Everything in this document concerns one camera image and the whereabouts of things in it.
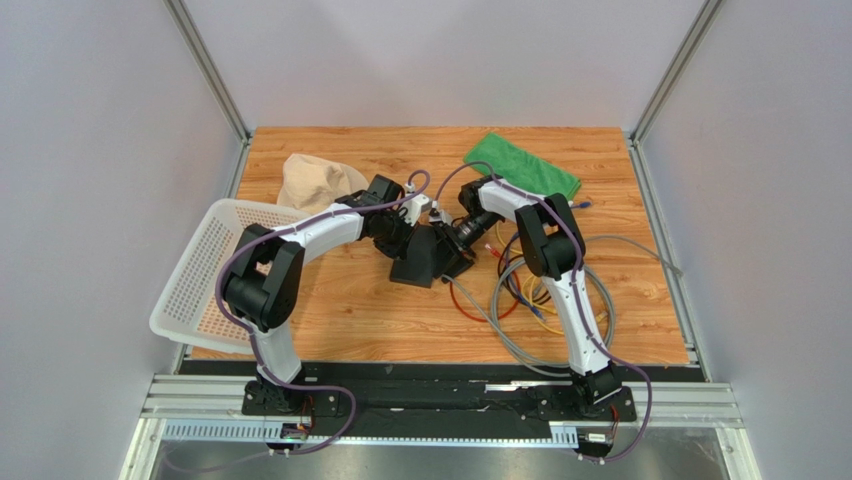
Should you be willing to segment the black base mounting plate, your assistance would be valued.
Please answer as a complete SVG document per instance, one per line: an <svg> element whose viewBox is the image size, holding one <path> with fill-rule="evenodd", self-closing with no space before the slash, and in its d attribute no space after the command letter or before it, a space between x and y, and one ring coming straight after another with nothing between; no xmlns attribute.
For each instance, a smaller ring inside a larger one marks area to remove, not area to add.
<svg viewBox="0 0 852 480"><path fill-rule="evenodd" d="M293 413L253 400L255 379L244 387L242 414L313 421L314 436L544 439L556 421L608 428L638 418L628 387L607 406L586 408L570 377L518 365L306 362L297 381L316 390Z"/></svg>

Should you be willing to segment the black network switch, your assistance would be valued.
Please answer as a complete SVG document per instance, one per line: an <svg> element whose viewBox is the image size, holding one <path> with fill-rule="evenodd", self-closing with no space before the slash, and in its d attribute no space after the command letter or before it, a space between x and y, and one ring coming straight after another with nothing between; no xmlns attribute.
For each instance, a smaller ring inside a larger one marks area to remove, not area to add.
<svg viewBox="0 0 852 480"><path fill-rule="evenodd" d="M393 261L389 280L393 283L429 289L435 279L432 276L435 235L431 225L421 225L414 244L415 249L407 260Z"/></svg>

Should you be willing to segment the aluminium frame rail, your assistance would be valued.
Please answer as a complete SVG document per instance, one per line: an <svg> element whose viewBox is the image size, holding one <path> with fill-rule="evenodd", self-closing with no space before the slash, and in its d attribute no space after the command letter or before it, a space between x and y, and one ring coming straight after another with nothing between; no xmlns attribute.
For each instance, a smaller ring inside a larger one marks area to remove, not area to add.
<svg viewBox="0 0 852 480"><path fill-rule="evenodd" d="M313 393L284 412L262 405L245 377L158 375L144 402L121 477L149 479L167 441L564 450L591 461L609 446L609 462L635 460L656 438L708 432L711 458L732 479L760 471L730 386L627 383L605 406L579 413L564 382L429 380L423 402L392 399L363 383L348 394Z"/></svg>

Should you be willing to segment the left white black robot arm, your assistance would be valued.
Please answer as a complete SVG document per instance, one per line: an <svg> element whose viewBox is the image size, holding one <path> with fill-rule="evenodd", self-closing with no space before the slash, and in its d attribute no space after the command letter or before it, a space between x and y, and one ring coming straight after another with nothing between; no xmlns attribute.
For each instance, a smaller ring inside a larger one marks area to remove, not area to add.
<svg viewBox="0 0 852 480"><path fill-rule="evenodd" d="M217 276L217 307L246 331L257 365L248 393L253 400L293 413L315 387L301 385L289 318L300 291L304 267L340 246L369 238L397 259L423 213L414 204L423 186L398 184L377 175L364 189L340 196L319 212L289 226L246 227Z"/></svg>

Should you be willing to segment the beige cloth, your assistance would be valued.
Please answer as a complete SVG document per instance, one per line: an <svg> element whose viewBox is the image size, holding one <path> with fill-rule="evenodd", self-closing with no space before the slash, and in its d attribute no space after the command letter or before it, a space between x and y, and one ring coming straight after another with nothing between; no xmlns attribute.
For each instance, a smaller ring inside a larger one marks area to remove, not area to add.
<svg viewBox="0 0 852 480"><path fill-rule="evenodd" d="M316 214L336 199L368 186L365 176L349 165L294 153L282 165L282 185L276 204Z"/></svg>

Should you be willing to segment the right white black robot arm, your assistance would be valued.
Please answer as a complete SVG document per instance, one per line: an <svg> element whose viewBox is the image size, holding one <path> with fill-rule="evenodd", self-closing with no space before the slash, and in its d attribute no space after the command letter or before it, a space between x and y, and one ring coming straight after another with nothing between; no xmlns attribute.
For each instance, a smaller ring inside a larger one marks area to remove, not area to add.
<svg viewBox="0 0 852 480"><path fill-rule="evenodd" d="M546 287L561 322L569 351L565 365L570 373L556 373L555 364L547 363L524 351L502 331L497 314L485 313L487 323L496 331L509 353L523 366L541 375L572 379L580 405L605 407L622 390L614 364L618 359L604 345L586 291L583 256L586 251L571 212L569 201L561 194L542 197L515 187L496 176L483 177L465 185L459 202L468 216L457 226L434 199L429 222L436 229L441 248L460 260L441 270L443 280L456 286L455 275L472 261L469 246L496 222L513 218L518 227L523 260L533 275Z"/></svg>

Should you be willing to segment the green cloth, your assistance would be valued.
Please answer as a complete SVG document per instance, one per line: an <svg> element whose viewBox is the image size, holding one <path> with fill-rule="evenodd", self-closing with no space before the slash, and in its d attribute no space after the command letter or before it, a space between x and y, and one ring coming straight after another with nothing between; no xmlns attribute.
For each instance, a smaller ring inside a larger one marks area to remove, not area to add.
<svg viewBox="0 0 852 480"><path fill-rule="evenodd" d="M476 163L474 169L488 175L488 163L496 175L515 187L538 195L563 194L573 200L582 182L572 173L521 149L496 133L485 135L463 157L465 163Z"/></svg>

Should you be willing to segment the white plastic basket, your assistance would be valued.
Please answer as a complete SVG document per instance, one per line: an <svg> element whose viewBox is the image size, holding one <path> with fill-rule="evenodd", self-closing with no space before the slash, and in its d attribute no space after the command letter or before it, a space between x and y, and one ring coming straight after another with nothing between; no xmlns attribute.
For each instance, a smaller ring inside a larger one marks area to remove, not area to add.
<svg viewBox="0 0 852 480"><path fill-rule="evenodd" d="M226 319L214 286L244 229L300 222L306 212L249 200L221 199L212 204L174 268L149 318L153 333L177 343L226 354L251 353L248 335Z"/></svg>

